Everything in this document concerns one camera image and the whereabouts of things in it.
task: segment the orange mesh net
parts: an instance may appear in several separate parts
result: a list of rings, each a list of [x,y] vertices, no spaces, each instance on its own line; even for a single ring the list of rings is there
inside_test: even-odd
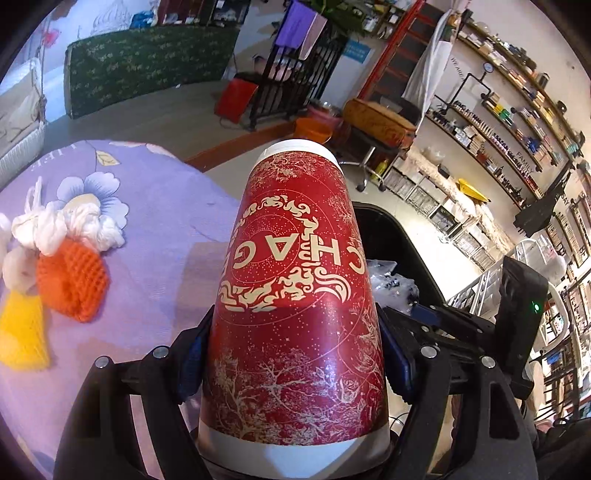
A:
[[[93,319],[108,286],[100,255],[70,238],[55,255],[39,256],[37,288],[43,303],[79,322]]]

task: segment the blue sign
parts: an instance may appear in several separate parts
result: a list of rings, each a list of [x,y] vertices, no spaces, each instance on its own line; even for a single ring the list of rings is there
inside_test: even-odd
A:
[[[365,62],[365,59],[368,57],[368,53],[371,51],[367,45],[359,43],[355,40],[347,40],[347,44],[345,45],[345,49],[343,50],[343,57],[349,57],[354,61],[358,61],[359,63]]]

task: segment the blue gripper pad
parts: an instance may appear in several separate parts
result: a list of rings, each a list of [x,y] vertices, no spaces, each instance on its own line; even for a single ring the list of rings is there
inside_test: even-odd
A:
[[[378,315],[378,319],[386,379],[394,393],[400,395],[405,402],[412,403],[414,361],[407,358],[403,348],[397,343],[395,337],[400,331],[396,325],[383,314]]]
[[[180,403],[195,395],[203,381],[212,318],[213,307],[198,326],[179,333],[171,346],[178,369],[176,389]]]
[[[441,320],[439,319],[437,312],[432,308],[424,307],[423,305],[416,304],[413,307],[410,316],[424,325],[429,325],[431,327],[441,326]]]

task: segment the white lid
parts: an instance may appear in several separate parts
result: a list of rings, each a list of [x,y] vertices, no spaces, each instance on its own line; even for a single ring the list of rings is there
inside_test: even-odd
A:
[[[255,166],[264,159],[277,153],[294,151],[310,152],[315,153],[316,155],[320,155],[321,157],[324,157],[327,160],[331,161],[334,165],[337,166],[340,172],[343,173],[343,169],[340,167],[339,162],[337,162],[336,157],[328,148],[324,147],[323,145],[320,145],[319,143],[313,142],[311,140],[304,140],[302,138],[283,140],[281,142],[277,142],[276,144],[271,145],[269,148],[266,148],[263,151],[263,153],[261,153],[258,160],[256,161]]]

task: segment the red cylindrical container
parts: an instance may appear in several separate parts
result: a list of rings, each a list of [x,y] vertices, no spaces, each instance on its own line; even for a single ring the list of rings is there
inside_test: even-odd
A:
[[[307,140],[267,148],[232,232],[199,451],[264,478],[338,478],[389,446],[384,360],[343,173]]]

